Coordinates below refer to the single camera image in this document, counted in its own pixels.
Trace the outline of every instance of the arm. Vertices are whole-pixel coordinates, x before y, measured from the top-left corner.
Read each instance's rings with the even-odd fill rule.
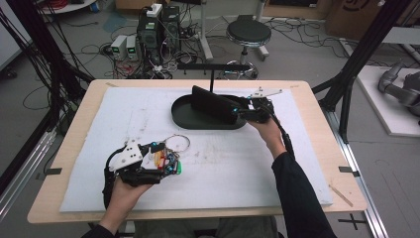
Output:
[[[117,233],[118,227],[127,218],[140,196],[151,186],[151,184],[146,184],[132,187],[123,183],[120,178],[117,178],[111,201],[104,216],[99,224],[84,234],[82,238],[113,238]]]
[[[272,170],[283,209],[287,235],[293,237],[336,237],[305,172],[286,152],[281,133],[272,119],[256,127],[274,157]]]

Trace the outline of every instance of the chair leg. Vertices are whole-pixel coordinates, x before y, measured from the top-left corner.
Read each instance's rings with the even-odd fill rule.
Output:
[[[248,55],[248,47],[244,47],[241,52],[240,64],[246,64]]]

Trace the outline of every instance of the white paper sheet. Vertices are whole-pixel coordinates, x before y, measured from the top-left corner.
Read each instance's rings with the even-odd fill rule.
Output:
[[[248,96],[251,89],[216,89],[215,93]],[[71,173],[60,211],[102,211],[103,170],[108,157],[128,139],[147,144],[173,134],[191,145],[180,153],[182,174],[154,185],[135,209],[195,209],[280,206],[272,156],[250,125],[233,131],[186,130],[176,126],[170,108],[190,88],[109,88]],[[289,133],[302,169],[321,204],[332,196],[319,167],[291,92],[271,96],[275,112]],[[146,156],[144,164],[152,163]]]

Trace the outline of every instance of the power supply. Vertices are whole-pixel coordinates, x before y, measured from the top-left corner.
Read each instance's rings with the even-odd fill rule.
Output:
[[[124,60],[127,56],[127,36],[118,36],[111,45],[115,60]]]
[[[181,50],[179,34],[179,6],[167,6],[163,8],[161,21],[164,26],[166,46],[172,51]]]
[[[159,19],[141,16],[137,28],[137,37],[139,38],[142,47],[142,57],[145,62],[152,62],[153,64],[160,65],[160,47],[163,32]]]
[[[140,58],[140,45],[136,36],[127,37],[127,54],[129,60],[137,61]]]

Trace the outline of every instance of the stool seat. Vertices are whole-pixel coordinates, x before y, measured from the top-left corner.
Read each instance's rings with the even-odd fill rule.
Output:
[[[257,48],[269,42],[271,30],[255,20],[238,20],[229,24],[226,35],[238,45]]]

